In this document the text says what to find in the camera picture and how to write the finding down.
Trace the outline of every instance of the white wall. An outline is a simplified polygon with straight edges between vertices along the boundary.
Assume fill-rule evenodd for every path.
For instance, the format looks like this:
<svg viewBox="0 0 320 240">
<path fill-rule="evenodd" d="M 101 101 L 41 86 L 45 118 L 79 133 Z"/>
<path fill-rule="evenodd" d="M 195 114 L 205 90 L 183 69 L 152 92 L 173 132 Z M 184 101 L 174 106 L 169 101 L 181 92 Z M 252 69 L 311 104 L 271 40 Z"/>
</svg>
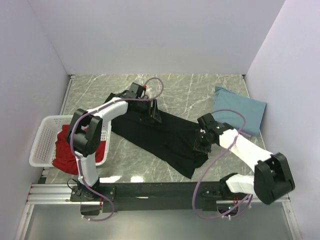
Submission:
<svg viewBox="0 0 320 240">
<path fill-rule="evenodd" d="M 286 0 L 247 75 L 254 99 L 267 102 L 262 135 L 287 156 L 290 196 L 305 240 L 320 239 L 320 1 Z"/>
<path fill-rule="evenodd" d="M 246 74 L 285 0 L 29 0 L 69 74 Z"/>
<path fill-rule="evenodd" d="M 59 114 L 68 76 L 26 0 L 0 1 L 0 239 L 14 238 L 30 185 L 42 118 Z"/>
</svg>

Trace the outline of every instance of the teal towel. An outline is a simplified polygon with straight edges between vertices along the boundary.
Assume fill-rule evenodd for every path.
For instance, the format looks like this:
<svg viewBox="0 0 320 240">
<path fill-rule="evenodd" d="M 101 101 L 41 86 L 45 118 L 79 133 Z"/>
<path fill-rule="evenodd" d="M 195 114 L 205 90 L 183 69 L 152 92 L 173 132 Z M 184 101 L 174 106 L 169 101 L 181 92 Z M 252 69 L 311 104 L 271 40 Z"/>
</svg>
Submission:
<svg viewBox="0 0 320 240">
<path fill-rule="evenodd" d="M 220 109 L 235 110 L 245 117 L 246 125 L 242 131 L 252 136 L 259 134 L 260 124 L 267 105 L 265 102 L 240 96 L 222 86 L 216 86 L 214 93 L 213 111 Z M 239 129 L 244 123 L 242 117 L 229 111 L 216 112 L 213 117 L 216 121 L 228 123 L 236 129 Z"/>
</svg>

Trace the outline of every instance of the red garment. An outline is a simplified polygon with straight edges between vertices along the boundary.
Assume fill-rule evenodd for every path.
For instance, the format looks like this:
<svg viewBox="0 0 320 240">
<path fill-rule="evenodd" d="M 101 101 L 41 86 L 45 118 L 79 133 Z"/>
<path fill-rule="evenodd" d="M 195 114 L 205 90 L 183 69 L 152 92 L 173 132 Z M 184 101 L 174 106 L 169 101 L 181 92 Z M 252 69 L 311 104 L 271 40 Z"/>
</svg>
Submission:
<svg viewBox="0 0 320 240">
<path fill-rule="evenodd" d="M 55 160 L 52 165 L 61 171 L 78 175 L 78 168 L 75 156 L 73 156 L 70 146 L 66 141 L 69 125 L 63 125 L 62 131 L 57 134 L 57 141 L 55 142 Z M 106 141 L 101 141 L 98 149 L 95 152 L 95 162 L 102 161 L 105 155 Z"/>
</svg>

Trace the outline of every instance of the black cloth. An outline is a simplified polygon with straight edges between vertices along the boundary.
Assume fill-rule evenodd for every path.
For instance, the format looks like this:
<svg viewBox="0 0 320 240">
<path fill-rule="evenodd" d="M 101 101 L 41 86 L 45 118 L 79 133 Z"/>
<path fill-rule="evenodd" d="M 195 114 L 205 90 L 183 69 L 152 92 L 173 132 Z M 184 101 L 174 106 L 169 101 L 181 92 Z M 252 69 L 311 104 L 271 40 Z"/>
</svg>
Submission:
<svg viewBox="0 0 320 240">
<path fill-rule="evenodd" d="M 112 132 L 166 161 L 187 178 L 208 159 L 194 151 L 198 123 L 159 110 L 162 123 L 140 120 L 141 115 L 127 112 L 111 121 Z"/>
</svg>

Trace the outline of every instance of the plastic basket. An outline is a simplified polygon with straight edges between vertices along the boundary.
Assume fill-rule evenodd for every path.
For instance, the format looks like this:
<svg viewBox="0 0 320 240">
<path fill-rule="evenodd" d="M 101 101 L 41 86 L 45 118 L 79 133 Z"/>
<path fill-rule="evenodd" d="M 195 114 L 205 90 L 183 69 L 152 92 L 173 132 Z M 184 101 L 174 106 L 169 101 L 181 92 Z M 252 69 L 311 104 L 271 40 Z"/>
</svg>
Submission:
<svg viewBox="0 0 320 240">
<path fill-rule="evenodd" d="M 34 167 L 53 167 L 52 161 L 56 158 L 57 134 L 62 131 L 63 125 L 69 125 L 73 115 L 55 115 L 45 117 L 36 133 L 29 163 Z M 111 121 L 102 126 L 101 141 L 106 141 L 103 159 L 96 162 L 100 166 L 107 160 L 111 134 Z"/>
</svg>

